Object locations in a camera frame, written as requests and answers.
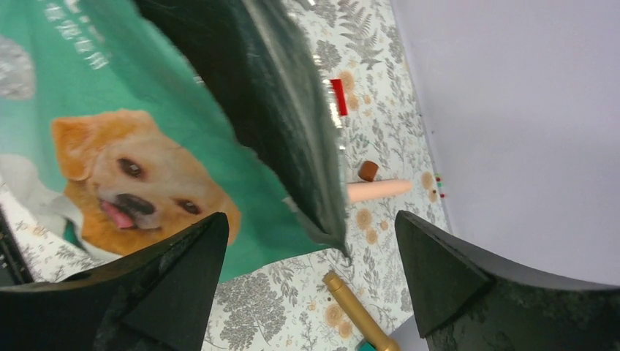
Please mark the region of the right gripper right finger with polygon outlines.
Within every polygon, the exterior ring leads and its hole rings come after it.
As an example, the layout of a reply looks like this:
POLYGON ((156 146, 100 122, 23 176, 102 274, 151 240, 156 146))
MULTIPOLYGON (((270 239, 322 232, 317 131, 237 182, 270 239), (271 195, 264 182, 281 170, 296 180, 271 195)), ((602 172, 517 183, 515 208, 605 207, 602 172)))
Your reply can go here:
POLYGON ((516 263, 408 211, 396 238, 430 350, 617 350, 619 288, 516 263))

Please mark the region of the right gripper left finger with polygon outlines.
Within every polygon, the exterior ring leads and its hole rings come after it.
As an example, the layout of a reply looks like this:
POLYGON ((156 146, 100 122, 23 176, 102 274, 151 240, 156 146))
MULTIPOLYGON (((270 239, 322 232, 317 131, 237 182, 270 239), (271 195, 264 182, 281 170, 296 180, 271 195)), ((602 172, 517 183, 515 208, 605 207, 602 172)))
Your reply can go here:
POLYGON ((227 247, 212 214, 60 282, 36 282, 1 221, 3 350, 199 350, 227 247))

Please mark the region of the green pet food bag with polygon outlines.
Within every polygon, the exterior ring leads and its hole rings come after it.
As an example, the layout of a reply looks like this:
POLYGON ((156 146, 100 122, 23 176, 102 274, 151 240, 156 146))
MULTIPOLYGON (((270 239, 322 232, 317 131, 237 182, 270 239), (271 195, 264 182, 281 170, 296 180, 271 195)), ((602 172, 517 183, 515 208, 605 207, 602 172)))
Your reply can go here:
POLYGON ((222 280, 346 252, 328 88, 281 1, 3 1, 1 206, 30 274, 216 213, 222 280))

